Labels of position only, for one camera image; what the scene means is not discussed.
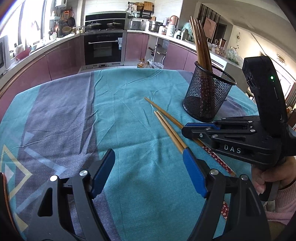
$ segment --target oven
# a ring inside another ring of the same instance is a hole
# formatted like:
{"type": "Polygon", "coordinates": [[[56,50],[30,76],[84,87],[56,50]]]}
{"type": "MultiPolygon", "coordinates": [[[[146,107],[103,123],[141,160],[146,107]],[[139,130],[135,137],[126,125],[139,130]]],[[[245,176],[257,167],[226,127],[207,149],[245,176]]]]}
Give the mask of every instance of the oven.
{"type": "Polygon", "coordinates": [[[123,65],[126,35],[125,30],[85,33],[84,69],[123,65]]]}

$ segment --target black mesh cup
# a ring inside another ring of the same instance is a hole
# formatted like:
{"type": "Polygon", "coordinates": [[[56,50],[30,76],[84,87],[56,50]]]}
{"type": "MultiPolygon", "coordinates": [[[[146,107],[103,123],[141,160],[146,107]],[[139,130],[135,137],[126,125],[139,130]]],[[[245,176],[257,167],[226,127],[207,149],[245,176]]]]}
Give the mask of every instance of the black mesh cup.
{"type": "Polygon", "coordinates": [[[236,81],[223,70],[213,67],[213,73],[195,62],[195,71],[183,100],[183,108],[201,122],[213,120],[236,81]]]}

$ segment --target floor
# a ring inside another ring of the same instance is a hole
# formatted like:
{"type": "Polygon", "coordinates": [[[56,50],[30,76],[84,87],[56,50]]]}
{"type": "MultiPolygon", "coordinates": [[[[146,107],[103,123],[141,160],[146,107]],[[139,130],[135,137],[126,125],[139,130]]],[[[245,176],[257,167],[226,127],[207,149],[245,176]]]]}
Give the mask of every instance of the floor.
{"type": "Polygon", "coordinates": [[[102,70],[102,69],[136,69],[136,65],[124,65],[124,66],[112,66],[112,67],[102,67],[102,68],[96,68],[96,69],[85,69],[85,70],[79,70],[79,73],[86,73],[96,70],[102,70]]]}

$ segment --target pink cabinet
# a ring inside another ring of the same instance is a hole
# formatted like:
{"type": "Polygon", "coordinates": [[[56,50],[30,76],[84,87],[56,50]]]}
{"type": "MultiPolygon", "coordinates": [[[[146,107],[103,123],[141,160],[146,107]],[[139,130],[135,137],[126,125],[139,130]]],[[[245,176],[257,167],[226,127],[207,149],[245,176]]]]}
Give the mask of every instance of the pink cabinet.
{"type": "Polygon", "coordinates": [[[20,92],[51,81],[46,57],[41,58],[20,75],[0,98],[0,122],[13,98],[20,92]]]}
{"type": "Polygon", "coordinates": [[[168,45],[166,57],[163,61],[163,68],[183,70],[188,52],[189,51],[187,49],[170,42],[168,45]]]}
{"type": "Polygon", "coordinates": [[[78,73],[81,61],[79,58],[76,59],[76,52],[79,52],[78,56],[81,54],[80,49],[77,48],[79,45],[77,41],[78,38],[66,41],[45,54],[52,80],[78,73]]]}
{"type": "Polygon", "coordinates": [[[195,61],[197,61],[197,55],[196,53],[193,53],[191,51],[188,52],[187,59],[185,62],[184,70],[189,72],[194,72],[195,70],[195,61]]]}
{"type": "Polygon", "coordinates": [[[125,61],[139,61],[139,59],[145,58],[148,37],[147,34],[127,34],[125,61]]]}

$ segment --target cutting board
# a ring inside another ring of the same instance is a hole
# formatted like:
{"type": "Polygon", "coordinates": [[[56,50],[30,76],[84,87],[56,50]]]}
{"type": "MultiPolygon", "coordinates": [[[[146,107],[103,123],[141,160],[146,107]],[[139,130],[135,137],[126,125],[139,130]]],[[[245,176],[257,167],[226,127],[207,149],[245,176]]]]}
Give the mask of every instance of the cutting board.
{"type": "Polygon", "coordinates": [[[154,5],[151,2],[144,2],[144,10],[146,11],[153,11],[154,5]]]}

